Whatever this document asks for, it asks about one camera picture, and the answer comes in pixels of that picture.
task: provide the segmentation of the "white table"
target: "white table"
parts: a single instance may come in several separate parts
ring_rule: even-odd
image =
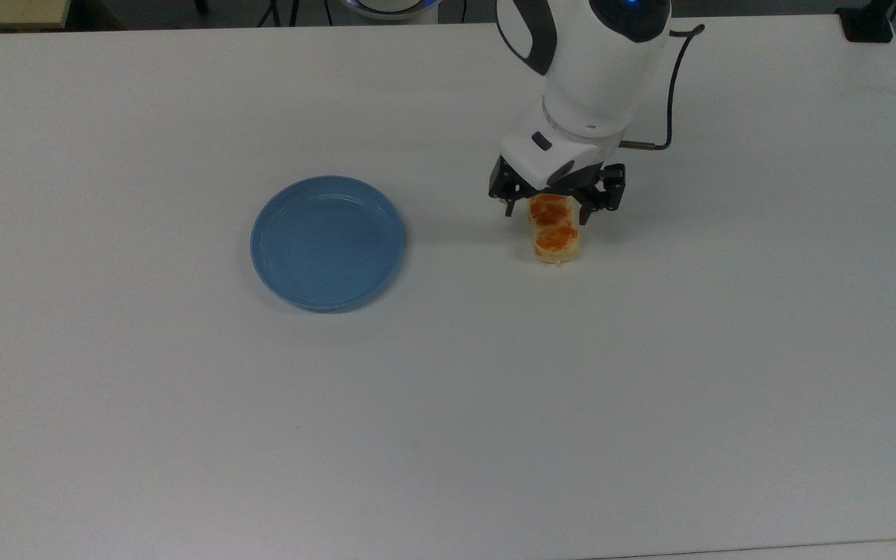
[[[558,268],[486,196],[543,85],[492,25],[0,36],[0,560],[896,538],[896,43],[705,23]],[[408,227],[341,315],[248,255],[325,173]]]
[[[896,541],[647,556],[653,560],[896,560]]]

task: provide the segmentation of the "blue plastic plate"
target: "blue plastic plate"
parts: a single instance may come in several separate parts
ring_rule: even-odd
[[[349,177],[312,177],[275,195],[258,214],[251,260],[278,297],[338,311],[380,294],[404,245],[403,222],[381,192]]]

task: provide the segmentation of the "black cable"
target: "black cable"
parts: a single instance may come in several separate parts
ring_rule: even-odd
[[[292,10],[289,10],[289,27],[296,27],[296,12],[298,11],[299,0],[292,0]]]
[[[666,141],[665,143],[652,142],[634,142],[621,141],[619,148],[627,149],[650,149],[659,150],[669,148],[669,144],[673,141],[673,93],[676,91],[676,75],[680,73],[680,63],[683,61],[683,54],[687,52],[687,46],[693,41],[693,38],[704,32],[704,24],[690,29],[690,31],[670,31],[670,37],[686,37],[683,46],[680,47],[680,53],[676,54],[676,66],[673,67],[672,78],[669,78],[669,99],[666,100]]]

